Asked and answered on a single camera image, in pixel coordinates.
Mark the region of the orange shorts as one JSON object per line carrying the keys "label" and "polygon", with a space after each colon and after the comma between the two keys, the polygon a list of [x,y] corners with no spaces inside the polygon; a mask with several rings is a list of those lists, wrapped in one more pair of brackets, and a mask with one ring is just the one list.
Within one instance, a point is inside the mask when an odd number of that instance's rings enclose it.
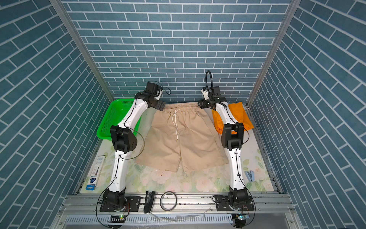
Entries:
{"label": "orange shorts", "polygon": [[[253,126],[252,122],[250,121],[246,111],[244,110],[242,102],[235,103],[235,104],[229,104],[228,107],[229,107],[232,115],[234,116],[234,118],[239,123],[244,124],[244,128],[246,130],[251,130],[251,129],[254,128],[254,126]],[[214,110],[212,110],[212,115],[213,115],[214,127],[215,127],[216,131],[219,134],[222,134],[223,128],[224,128],[224,123],[223,123],[222,118],[220,117],[219,113],[214,111]]]}

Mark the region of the green plastic basket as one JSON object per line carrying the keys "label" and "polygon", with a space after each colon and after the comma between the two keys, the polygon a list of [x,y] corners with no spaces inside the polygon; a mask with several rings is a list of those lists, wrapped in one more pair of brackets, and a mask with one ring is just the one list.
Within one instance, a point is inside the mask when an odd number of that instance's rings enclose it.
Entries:
{"label": "green plastic basket", "polygon": [[97,137],[99,139],[107,139],[111,141],[111,126],[117,126],[124,119],[133,105],[134,98],[116,99],[111,102],[97,129]]}

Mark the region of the beige shorts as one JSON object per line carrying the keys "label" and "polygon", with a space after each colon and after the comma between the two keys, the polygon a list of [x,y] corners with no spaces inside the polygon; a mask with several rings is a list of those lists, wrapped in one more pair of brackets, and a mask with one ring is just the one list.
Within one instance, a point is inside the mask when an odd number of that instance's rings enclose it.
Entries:
{"label": "beige shorts", "polygon": [[228,164],[210,117],[197,103],[167,104],[154,114],[139,165],[176,172]]}

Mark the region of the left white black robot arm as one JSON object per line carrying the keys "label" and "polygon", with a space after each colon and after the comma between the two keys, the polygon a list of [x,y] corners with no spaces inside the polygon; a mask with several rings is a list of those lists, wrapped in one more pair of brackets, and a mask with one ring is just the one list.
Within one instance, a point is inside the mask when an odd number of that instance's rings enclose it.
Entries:
{"label": "left white black robot arm", "polygon": [[129,210],[129,203],[125,198],[126,175],[128,163],[137,158],[132,152],[138,146],[138,139],[134,134],[139,134],[135,129],[141,115],[148,108],[163,109],[164,102],[160,100],[162,89],[157,92],[138,92],[134,102],[123,118],[116,126],[111,126],[110,133],[112,145],[115,150],[114,165],[110,185],[101,193],[98,200],[100,212],[121,212]]}

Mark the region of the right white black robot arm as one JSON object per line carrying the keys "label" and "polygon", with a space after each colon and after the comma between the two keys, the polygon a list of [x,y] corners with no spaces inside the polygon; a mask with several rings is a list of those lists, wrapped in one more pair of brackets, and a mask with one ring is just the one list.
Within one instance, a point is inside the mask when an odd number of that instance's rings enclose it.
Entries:
{"label": "right white black robot arm", "polygon": [[210,108],[218,112],[224,123],[221,142],[230,166],[229,206],[234,210],[255,211],[255,202],[244,183],[241,165],[241,149],[246,143],[244,124],[234,118],[224,97],[205,95],[198,105],[202,109]]}

